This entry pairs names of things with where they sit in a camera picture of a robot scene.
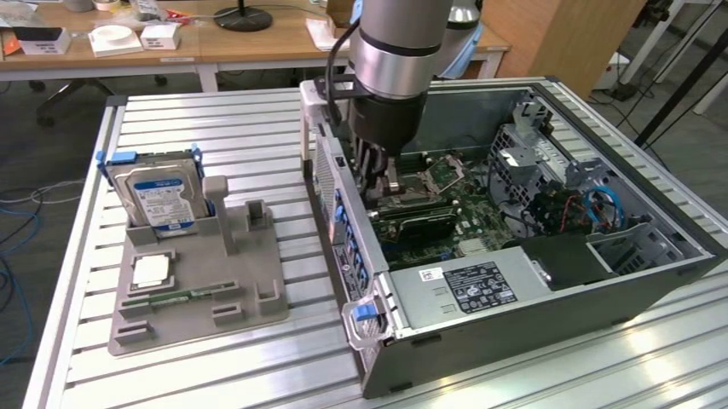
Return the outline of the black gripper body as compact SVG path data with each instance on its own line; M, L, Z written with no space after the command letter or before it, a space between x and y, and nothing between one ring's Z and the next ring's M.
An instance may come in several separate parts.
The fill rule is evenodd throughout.
M414 139L425 110L426 96L391 100L375 95L351 101L349 125L357 137L399 154Z

